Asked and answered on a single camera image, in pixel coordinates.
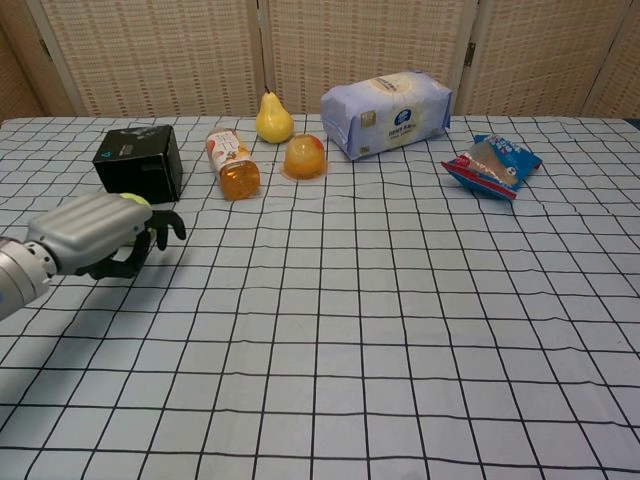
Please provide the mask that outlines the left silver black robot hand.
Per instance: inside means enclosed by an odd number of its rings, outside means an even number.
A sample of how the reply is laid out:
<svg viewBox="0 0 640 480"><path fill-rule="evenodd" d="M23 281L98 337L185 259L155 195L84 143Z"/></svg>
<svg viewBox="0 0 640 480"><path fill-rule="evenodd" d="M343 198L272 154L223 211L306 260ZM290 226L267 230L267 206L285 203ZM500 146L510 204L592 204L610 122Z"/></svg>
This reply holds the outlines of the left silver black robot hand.
<svg viewBox="0 0 640 480"><path fill-rule="evenodd" d="M94 192L32 218L26 244L44 248L59 275L130 279L152 245L166 249L170 231L186 238L178 213L155 210L135 194Z"/></svg>

